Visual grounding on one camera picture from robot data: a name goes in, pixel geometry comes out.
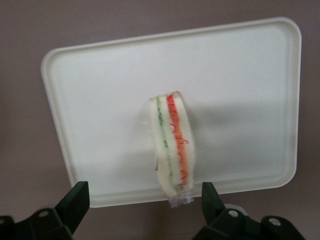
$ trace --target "plastic tray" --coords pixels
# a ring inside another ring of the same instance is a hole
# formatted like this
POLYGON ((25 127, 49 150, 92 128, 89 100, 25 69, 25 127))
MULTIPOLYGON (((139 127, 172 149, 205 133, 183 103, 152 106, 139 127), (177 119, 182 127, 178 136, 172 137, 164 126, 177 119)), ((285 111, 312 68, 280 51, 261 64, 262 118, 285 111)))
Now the plastic tray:
POLYGON ((165 200, 149 99, 180 91, 194 196, 279 187, 296 171, 301 34, 287 18, 58 48, 41 71, 71 185, 91 207, 165 200))

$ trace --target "white tray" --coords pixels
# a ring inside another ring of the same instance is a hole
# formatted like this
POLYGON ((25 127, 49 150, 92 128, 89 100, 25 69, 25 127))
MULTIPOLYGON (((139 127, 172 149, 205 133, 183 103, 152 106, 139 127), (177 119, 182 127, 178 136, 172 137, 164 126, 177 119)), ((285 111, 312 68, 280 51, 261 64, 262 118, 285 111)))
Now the white tray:
POLYGON ((72 185, 91 207, 165 200, 148 101, 180 91, 194 196, 279 187, 296 171, 301 34, 287 18, 58 48, 41 71, 72 185))

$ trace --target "black robotic claw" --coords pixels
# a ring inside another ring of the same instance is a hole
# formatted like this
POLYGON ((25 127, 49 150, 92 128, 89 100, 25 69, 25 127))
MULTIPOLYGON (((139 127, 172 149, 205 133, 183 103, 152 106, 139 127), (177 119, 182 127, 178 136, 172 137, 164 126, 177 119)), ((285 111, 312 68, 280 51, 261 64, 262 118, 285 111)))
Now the black robotic claw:
POLYGON ((1 240, 72 240, 90 206, 87 181, 78 182, 55 208, 44 208, 15 223, 0 216, 1 240))
POLYGON ((202 183, 202 212, 207 226, 193 240, 305 240, 285 218, 265 216, 259 223, 226 208, 211 182, 202 183))
MULTIPOLYGON (((15 223, 0 216, 1 240, 72 240, 90 206, 88 182, 78 182, 55 208, 44 208, 15 223)), ((286 219, 265 216, 261 223, 227 208, 211 182, 202 184, 202 212, 207 226, 193 240, 305 240, 286 219)))

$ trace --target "screw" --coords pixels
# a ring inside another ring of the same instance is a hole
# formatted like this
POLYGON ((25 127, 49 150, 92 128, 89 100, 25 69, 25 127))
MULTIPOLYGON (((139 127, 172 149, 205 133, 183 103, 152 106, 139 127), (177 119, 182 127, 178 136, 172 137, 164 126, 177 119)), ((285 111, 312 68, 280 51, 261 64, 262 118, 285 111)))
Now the screw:
POLYGON ((49 214, 48 211, 42 211, 42 212, 39 213, 39 217, 43 218, 43 217, 47 216, 48 214, 49 214))
POLYGON ((269 218, 269 222, 272 223, 275 226, 280 226, 281 225, 281 222, 278 219, 274 218, 274 217, 269 218))
POLYGON ((235 210, 228 211, 228 214, 233 218, 237 218, 239 216, 238 212, 235 210))

